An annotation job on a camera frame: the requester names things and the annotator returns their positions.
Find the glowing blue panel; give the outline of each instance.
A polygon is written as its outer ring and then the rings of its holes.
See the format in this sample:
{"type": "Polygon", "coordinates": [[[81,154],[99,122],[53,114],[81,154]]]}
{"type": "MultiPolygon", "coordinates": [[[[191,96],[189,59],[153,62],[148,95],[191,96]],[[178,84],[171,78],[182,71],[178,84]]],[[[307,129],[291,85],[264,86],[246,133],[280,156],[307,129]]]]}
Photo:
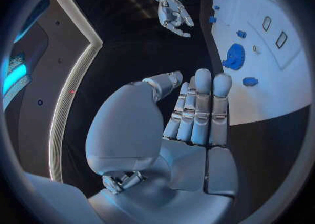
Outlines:
{"type": "Polygon", "coordinates": [[[24,64],[16,67],[4,80],[3,94],[5,94],[19,79],[26,75],[24,64]]]}

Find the black floor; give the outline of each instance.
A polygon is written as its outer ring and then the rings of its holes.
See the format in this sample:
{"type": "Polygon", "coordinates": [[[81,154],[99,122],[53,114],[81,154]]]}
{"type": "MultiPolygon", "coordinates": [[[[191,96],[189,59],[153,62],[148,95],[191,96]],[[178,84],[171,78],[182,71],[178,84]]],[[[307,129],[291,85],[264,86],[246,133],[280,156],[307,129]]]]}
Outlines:
{"type": "MultiPolygon", "coordinates": [[[[207,22],[212,0],[184,2],[195,22],[192,38],[161,27],[154,0],[76,0],[104,41],[73,101],[62,150],[64,182],[87,197],[103,188],[89,168],[85,140],[99,107],[122,85],[155,74],[180,70],[184,80],[201,67],[222,70],[207,22]]],[[[159,103],[167,121],[179,90],[159,103]]],[[[261,206],[285,179],[300,149],[309,108],[259,123],[232,126],[230,148],[240,180],[240,194],[226,223],[238,223],[261,206]]]]}

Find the led strip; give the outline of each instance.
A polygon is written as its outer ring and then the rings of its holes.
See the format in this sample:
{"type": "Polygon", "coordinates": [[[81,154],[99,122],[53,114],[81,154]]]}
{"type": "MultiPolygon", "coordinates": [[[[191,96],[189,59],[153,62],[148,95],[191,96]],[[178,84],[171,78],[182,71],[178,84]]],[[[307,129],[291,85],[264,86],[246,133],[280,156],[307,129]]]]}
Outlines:
{"type": "Polygon", "coordinates": [[[66,121],[74,99],[74,93],[77,91],[86,71],[93,62],[97,53],[102,48],[103,41],[89,24],[73,0],[57,0],[57,2],[90,42],[75,63],[64,83],[64,86],[62,87],[50,125],[49,173],[52,180],[62,182],[62,141],[66,121]]]}

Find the dark floor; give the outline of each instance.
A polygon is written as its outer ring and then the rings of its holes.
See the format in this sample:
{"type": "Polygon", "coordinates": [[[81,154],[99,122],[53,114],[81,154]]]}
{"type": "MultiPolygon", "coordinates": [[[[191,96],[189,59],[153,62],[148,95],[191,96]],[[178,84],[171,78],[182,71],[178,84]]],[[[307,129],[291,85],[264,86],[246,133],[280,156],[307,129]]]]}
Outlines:
{"type": "MultiPolygon", "coordinates": [[[[99,107],[122,85],[159,73],[180,70],[188,81],[200,67],[222,70],[207,22],[212,0],[184,2],[195,22],[192,38],[160,26],[154,0],[76,0],[104,41],[73,101],[62,150],[64,182],[86,196],[103,188],[85,159],[85,140],[99,107]]],[[[159,103],[167,121],[179,90],[159,103]]],[[[230,148],[240,180],[240,194],[230,219],[238,223],[267,200],[284,180],[300,149],[309,108],[259,123],[232,126],[230,148]]]]}

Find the blue object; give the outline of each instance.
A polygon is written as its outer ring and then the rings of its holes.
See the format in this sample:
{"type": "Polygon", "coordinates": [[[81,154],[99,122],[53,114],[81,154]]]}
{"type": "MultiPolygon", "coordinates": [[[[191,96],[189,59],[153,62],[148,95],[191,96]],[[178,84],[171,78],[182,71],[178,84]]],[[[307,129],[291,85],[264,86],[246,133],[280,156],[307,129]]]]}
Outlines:
{"type": "Polygon", "coordinates": [[[210,22],[210,23],[215,23],[215,22],[216,22],[216,18],[213,17],[213,16],[210,16],[209,22],[210,22]]]}
{"type": "Polygon", "coordinates": [[[26,66],[21,64],[16,67],[4,80],[3,94],[5,94],[16,82],[26,75],[26,66]]]}
{"type": "Polygon", "coordinates": [[[40,18],[42,13],[49,7],[50,0],[41,0],[34,10],[31,12],[29,17],[24,22],[24,25],[18,35],[15,37],[14,42],[18,42],[34,25],[34,23],[40,18]]]}
{"type": "Polygon", "coordinates": [[[244,78],[243,79],[243,85],[244,86],[255,86],[257,84],[258,84],[257,78],[250,77],[250,78],[244,78]]]}
{"type": "Polygon", "coordinates": [[[227,52],[226,60],[222,61],[222,65],[232,70],[239,70],[245,61],[245,50],[241,44],[232,44],[227,52]]]}
{"type": "Polygon", "coordinates": [[[236,32],[236,34],[240,37],[240,38],[246,38],[246,32],[245,31],[241,31],[239,30],[238,32],[236,32]]]}

